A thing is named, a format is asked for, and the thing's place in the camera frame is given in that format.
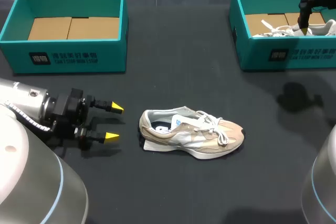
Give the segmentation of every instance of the shoe tongue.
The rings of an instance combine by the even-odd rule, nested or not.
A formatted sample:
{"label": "shoe tongue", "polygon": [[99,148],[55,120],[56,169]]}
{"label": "shoe tongue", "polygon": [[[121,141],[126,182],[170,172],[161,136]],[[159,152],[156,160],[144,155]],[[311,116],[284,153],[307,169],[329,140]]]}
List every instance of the shoe tongue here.
{"label": "shoe tongue", "polygon": [[177,128],[181,123],[187,123],[189,125],[195,126],[195,127],[201,127],[201,125],[204,123],[204,120],[200,119],[194,119],[194,118],[187,118],[182,115],[173,115],[172,117],[172,125],[171,125],[171,131],[175,128]]}

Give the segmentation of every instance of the sneaker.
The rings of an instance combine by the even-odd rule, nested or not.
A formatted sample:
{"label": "sneaker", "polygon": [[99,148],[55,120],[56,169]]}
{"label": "sneaker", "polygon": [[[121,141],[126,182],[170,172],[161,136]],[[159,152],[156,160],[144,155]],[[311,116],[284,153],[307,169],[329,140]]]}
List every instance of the sneaker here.
{"label": "sneaker", "polygon": [[261,21],[267,28],[271,30],[270,33],[257,34],[253,37],[287,37],[287,36],[334,36],[336,34],[336,21],[331,19],[325,24],[309,25],[307,34],[304,35],[299,25],[294,26],[279,26],[273,28],[269,23]]}
{"label": "sneaker", "polygon": [[239,125],[187,107],[146,110],[139,121],[146,151],[183,150],[198,159],[224,156],[238,148],[245,132]]}

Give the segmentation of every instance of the cardboard box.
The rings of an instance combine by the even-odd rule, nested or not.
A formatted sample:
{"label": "cardboard box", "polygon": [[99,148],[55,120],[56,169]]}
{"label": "cardboard box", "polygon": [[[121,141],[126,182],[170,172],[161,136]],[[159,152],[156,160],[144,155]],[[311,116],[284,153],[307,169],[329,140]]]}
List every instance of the cardboard box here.
{"label": "cardboard box", "polygon": [[[88,38],[67,38],[71,18]],[[126,0],[15,0],[0,49],[15,73],[124,72],[127,36]]]}
{"label": "cardboard box", "polygon": [[[285,13],[289,16],[288,13],[300,11],[299,1],[231,0],[229,21],[241,69],[256,71],[336,67],[336,36],[252,37],[246,15]],[[326,22],[336,19],[335,9],[323,9],[320,14]]]}

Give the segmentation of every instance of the shoe sole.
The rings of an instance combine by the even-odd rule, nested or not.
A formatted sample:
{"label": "shoe sole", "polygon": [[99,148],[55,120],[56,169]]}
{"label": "shoe sole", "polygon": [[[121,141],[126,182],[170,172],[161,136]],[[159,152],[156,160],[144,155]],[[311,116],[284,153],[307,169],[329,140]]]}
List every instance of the shoe sole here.
{"label": "shoe sole", "polygon": [[194,156],[197,159],[212,159],[212,158],[217,158],[217,157],[222,157],[226,154],[229,154],[230,152],[233,152],[235,149],[241,146],[239,144],[235,148],[227,151],[227,152],[220,152],[220,153],[202,153],[202,152],[197,152],[193,149],[185,148],[182,146],[171,146],[171,145],[163,145],[163,144],[156,144],[152,141],[149,141],[144,138],[144,136],[141,134],[140,129],[139,131],[139,144],[140,147],[142,147],[145,151],[153,151],[153,152],[170,152],[170,151],[185,151],[188,152],[190,155]]}

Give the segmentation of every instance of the shoe insole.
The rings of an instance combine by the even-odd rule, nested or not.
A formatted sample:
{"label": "shoe insole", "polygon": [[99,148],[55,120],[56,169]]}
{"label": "shoe insole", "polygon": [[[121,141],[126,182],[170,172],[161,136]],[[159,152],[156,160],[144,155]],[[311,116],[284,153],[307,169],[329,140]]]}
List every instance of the shoe insole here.
{"label": "shoe insole", "polygon": [[151,123],[152,128],[160,133],[167,133],[170,131],[171,123],[155,121]]}

